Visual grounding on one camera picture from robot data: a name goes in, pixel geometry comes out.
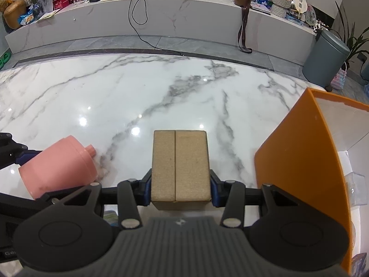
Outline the red gift box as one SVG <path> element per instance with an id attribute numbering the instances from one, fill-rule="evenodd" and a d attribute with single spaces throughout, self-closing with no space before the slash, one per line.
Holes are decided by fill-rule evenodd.
<path id="1" fill-rule="evenodd" d="M 53 7 L 54 10 L 65 8 L 66 6 L 69 6 L 69 0 L 54 0 L 53 1 Z"/>

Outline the brown cardboard box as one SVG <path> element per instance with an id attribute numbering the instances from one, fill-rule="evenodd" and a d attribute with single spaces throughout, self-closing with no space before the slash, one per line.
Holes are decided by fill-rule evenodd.
<path id="1" fill-rule="evenodd" d="M 157 209 L 196 211 L 211 201 L 205 131 L 154 131 L 151 169 L 151 202 Z"/>

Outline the woven pink basket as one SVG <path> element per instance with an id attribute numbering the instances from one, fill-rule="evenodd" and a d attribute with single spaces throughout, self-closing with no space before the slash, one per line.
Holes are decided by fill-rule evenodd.
<path id="1" fill-rule="evenodd" d="M 333 89 L 342 90 L 345 85 L 347 75 L 347 65 L 346 62 L 343 63 L 342 67 L 338 70 L 335 77 L 332 79 L 330 85 Z"/>

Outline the clear acrylic cube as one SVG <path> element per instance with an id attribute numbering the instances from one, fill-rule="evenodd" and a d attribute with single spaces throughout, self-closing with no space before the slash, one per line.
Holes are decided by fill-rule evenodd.
<path id="1" fill-rule="evenodd" d="M 368 204 L 368 190 L 364 175 L 351 172 L 345 176 L 350 206 L 362 206 Z"/>

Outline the round paper fan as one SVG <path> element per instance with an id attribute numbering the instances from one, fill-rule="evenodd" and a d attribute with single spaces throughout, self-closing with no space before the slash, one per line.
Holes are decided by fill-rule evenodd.
<path id="1" fill-rule="evenodd" d="M 298 11 L 298 14 L 303 14 L 308 9 L 307 0 L 293 0 L 294 6 Z"/>

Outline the grey woven pots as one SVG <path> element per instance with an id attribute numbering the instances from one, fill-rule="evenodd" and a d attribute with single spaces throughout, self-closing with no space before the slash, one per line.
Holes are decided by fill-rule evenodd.
<path id="1" fill-rule="evenodd" d="M 292 5 L 292 0 L 272 0 L 271 14 L 286 18 L 287 10 Z"/>

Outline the brown leather bag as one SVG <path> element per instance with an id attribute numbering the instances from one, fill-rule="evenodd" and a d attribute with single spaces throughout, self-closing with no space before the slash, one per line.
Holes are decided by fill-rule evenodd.
<path id="1" fill-rule="evenodd" d="M 247 54 L 251 54 L 253 50 L 251 48 L 246 47 L 246 26 L 248 22 L 248 15 L 251 8 L 252 0 L 234 0 L 234 4 L 236 6 L 240 6 L 241 8 L 241 26 L 238 31 L 238 47 L 239 49 Z"/>

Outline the orange storage box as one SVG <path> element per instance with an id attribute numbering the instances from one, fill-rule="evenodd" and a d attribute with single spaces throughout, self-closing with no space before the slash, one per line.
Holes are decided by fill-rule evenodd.
<path id="1" fill-rule="evenodd" d="M 351 269 L 348 187 L 339 154 L 368 175 L 368 106 L 307 89 L 255 153 L 264 203 L 249 231 L 255 251 L 293 274 Z"/>

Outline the pink pump bottle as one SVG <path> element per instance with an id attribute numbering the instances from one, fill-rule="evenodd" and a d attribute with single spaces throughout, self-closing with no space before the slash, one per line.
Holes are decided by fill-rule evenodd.
<path id="1" fill-rule="evenodd" d="M 38 178 L 32 198 L 43 194 L 85 186 L 98 176 L 92 145 L 83 146 L 75 137 L 62 138 L 31 160 L 31 167 Z"/>

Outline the golden vase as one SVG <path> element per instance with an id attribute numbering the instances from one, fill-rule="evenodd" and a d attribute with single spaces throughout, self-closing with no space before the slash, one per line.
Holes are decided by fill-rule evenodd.
<path id="1" fill-rule="evenodd" d="M 18 19 L 21 15 L 26 14 L 27 3 L 25 0 L 6 0 L 1 6 L 3 18 L 11 29 L 18 29 L 20 24 Z"/>

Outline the grey pedal trash bin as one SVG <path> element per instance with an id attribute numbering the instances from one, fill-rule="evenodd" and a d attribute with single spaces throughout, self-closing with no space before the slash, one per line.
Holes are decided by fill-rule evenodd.
<path id="1" fill-rule="evenodd" d="M 313 84 L 327 87 L 349 56 L 350 49 L 333 33 L 323 30 L 302 69 Z"/>

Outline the tall green plant right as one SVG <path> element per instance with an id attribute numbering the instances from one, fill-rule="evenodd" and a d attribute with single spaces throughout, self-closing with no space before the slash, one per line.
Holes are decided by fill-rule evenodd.
<path id="1" fill-rule="evenodd" d="M 350 68 L 355 57 L 364 57 L 362 60 L 366 62 L 368 60 L 368 49 L 365 49 L 364 45 L 368 44 L 368 27 L 356 34 L 356 23 L 349 23 L 344 5 L 338 6 L 338 3 L 335 4 L 338 10 L 338 17 L 337 21 L 333 23 L 331 30 L 350 50 L 345 59 L 347 68 Z"/>

